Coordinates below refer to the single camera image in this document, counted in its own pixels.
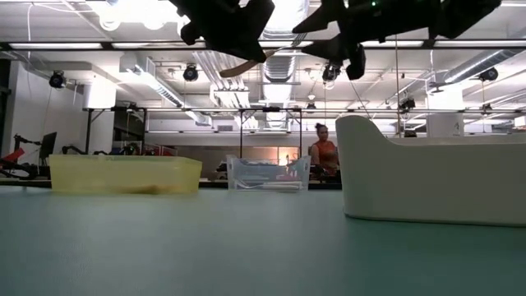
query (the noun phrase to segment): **yellow plastic bin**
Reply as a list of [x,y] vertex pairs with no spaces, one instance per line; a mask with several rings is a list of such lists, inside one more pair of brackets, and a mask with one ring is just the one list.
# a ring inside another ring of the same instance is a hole
[[184,157],[50,155],[53,191],[65,193],[193,193],[202,163]]

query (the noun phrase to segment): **orange shirt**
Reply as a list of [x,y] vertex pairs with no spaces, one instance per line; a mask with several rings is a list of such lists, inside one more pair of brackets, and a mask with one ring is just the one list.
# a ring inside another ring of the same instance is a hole
[[338,155],[336,154],[336,146],[331,141],[318,141],[314,143],[318,147],[320,155],[320,166],[330,175],[335,175],[338,170]]

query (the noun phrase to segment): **woman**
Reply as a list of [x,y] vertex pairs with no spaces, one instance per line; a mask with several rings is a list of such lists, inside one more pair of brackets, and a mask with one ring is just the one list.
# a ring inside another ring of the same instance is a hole
[[316,133],[318,142],[312,145],[312,164],[320,165],[329,175],[334,176],[338,171],[339,160],[335,144],[327,140],[329,138],[329,129],[326,125],[317,123]]

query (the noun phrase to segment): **fluorescent light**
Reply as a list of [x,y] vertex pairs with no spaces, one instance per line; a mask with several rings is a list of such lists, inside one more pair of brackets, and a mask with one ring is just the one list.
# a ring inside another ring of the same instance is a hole
[[[398,47],[421,47],[424,44],[423,41],[416,41],[416,40],[400,40],[398,41]],[[366,41],[362,42],[363,47],[365,48],[395,48],[397,46],[397,42],[394,40],[387,40],[384,43],[380,43],[378,41]]]
[[147,110],[148,112],[182,112],[181,108],[156,108]]
[[502,2],[501,7],[526,7],[526,3]]
[[102,49],[100,43],[12,43],[12,49]]
[[239,134],[240,132],[220,132],[220,131],[148,131],[148,133],[157,133],[157,134]]
[[196,42],[192,46],[186,45],[184,42],[114,42],[112,46],[115,49],[205,49],[204,42]]
[[238,112],[239,109],[221,109],[221,108],[206,109],[206,108],[192,108],[191,111],[195,111],[195,112]]
[[304,57],[304,56],[307,56],[308,54],[306,53],[299,53],[299,52],[290,52],[290,51],[285,51],[285,52],[278,52],[278,53],[275,53],[274,56],[275,57]]
[[526,46],[526,40],[438,40],[435,47],[487,47],[487,46]]
[[[286,46],[290,46],[292,43],[292,40],[276,40],[276,41],[260,41],[260,46],[265,48],[282,48]],[[296,49],[304,48],[306,46],[309,46],[312,44],[312,41],[302,41],[298,46],[296,46]]]

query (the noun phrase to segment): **security camera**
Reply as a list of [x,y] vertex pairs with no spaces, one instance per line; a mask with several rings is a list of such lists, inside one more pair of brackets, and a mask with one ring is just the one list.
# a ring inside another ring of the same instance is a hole
[[196,81],[197,78],[199,78],[199,73],[197,72],[196,64],[187,64],[187,68],[184,70],[182,78],[184,78],[184,80],[188,82]]
[[404,99],[402,102],[400,102],[399,106],[399,108],[402,110],[414,109],[415,107],[417,107],[417,105],[413,98]]
[[307,104],[307,109],[316,109],[316,104],[309,103]]
[[478,75],[481,81],[495,81],[499,77],[499,72],[493,67]]
[[54,89],[63,89],[66,87],[66,78],[64,77],[64,71],[53,71],[51,78],[49,78],[49,86]]
[[338,75],[341,73],[340,68],[344,64],[341,61],[329,61],[325,65],[325,70],[323,71],[323,82],[335,81]]

